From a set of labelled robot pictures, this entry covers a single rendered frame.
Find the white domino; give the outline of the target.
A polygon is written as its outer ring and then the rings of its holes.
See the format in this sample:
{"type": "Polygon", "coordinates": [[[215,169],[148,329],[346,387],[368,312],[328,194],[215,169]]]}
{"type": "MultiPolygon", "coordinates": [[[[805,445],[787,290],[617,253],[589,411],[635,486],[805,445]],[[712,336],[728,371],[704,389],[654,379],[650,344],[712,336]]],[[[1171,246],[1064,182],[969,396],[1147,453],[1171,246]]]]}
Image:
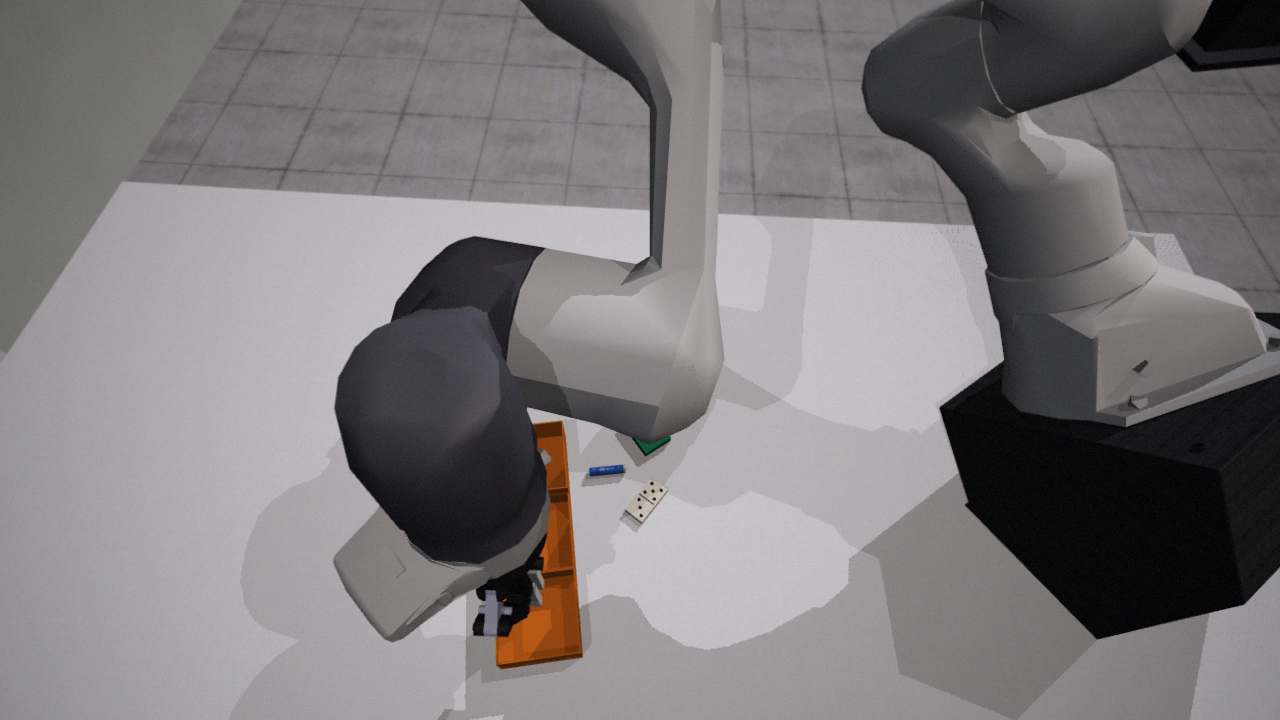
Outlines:
{"type": "Polygon", "coordinates": [[[628,512],[628,515],[643,524],[667,492],[668,489],[664,486],[650,478],[625,509],[625,512],[628,512]]]}

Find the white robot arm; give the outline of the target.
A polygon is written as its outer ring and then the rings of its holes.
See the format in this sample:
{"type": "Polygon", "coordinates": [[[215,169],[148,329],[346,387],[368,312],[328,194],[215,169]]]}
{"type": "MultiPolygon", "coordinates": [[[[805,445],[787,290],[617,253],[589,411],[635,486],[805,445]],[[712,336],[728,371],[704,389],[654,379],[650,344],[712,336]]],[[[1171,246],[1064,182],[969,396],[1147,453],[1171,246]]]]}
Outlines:
{"type": "MultiPolygon", "coordinates": [[[[355,347],[334,410],[380,506],[333,564],[390,642],[547,534],[552,459],[527,407],[652,445],[707,414],[724,363],[721,0],[521,1],[650,108],[650,256],[460,240],[355,347]]],[[[1211,3],[948,0],[870,49],[867,113],[966,199],[1021,413],[1130,427],[1280,374],[1280,331],[1160,265],[1126,231],[1114,161],[1027,115],[1179,53],[1211,3]]]]}

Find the orange three-compartment bin rack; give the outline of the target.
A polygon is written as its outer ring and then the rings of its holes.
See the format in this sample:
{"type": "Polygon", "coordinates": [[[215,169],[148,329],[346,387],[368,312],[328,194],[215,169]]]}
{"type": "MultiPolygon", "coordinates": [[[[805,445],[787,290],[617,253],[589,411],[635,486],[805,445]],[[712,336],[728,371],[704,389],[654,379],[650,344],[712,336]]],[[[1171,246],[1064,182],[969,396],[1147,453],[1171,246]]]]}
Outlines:
{"type": "Polygon", "coordinates": [[[530,606],[529,618],[516,623],[508,637],[497,637],[497,666],[520,667],[582,659],[579,588],[573,550],[570,471],[563,421],[532,424],[538,450],[545,448],[550,512],[541,577],[541,607],[530,606]],[[558,488],[561,487],[561,488],[558,488]]]}

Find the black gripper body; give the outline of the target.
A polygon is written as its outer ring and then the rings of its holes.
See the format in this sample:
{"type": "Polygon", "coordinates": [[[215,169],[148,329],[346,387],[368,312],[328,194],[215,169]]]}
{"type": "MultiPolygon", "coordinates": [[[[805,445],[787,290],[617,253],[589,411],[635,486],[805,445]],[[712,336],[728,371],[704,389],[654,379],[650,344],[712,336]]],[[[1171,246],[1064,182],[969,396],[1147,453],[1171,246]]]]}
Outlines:
{"type": "Polygon", "coordinates": [[[534,550],[529,560],[522,566],[516,568],[515,570],[508,571],[504,575],[498,577],[497,579],[489,579],[486,584],[477,587],[476,589],[477,598],[485,601],[486,598],[485,591],[497,591],[497,602],[506,600],[506,597],[509,594],[511,587],[515,583],[513,580],[517,579],[518,577],[522,577],[524,573],[529,571],[529,569],[532,568],[534,562],[536,562],[539,556],[541,555],[541,550],[544,548],[545,542],[547,542],[547,534],[541,538],[536,550],[534,550]]]}

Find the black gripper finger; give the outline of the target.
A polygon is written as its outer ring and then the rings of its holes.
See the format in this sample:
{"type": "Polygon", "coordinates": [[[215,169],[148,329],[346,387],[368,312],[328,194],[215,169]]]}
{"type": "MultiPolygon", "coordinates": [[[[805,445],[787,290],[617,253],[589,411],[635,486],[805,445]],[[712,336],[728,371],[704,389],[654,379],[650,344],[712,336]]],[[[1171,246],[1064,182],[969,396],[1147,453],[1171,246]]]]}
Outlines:
{"type": "Polygon", "coordinates": [[[543,566],[544,566],[544,557],[539,557],[538,562],[535,562],[532,568],[529,570],[529,577],[532,583],[536,583],[539,591],[544,591],[544,579],[541,577],[543,566]]]}
{"type": "Polygon", "coordinates": [[[538,585],[531,582],[527,571],[515,580],[506,601],[497,602],[497,591],[485,591],[485,605],[479,606],[474,623],[474,635],[508,637],[516,623],[529,618],[529,603],[541,607],[543,600],[538,585]]]}

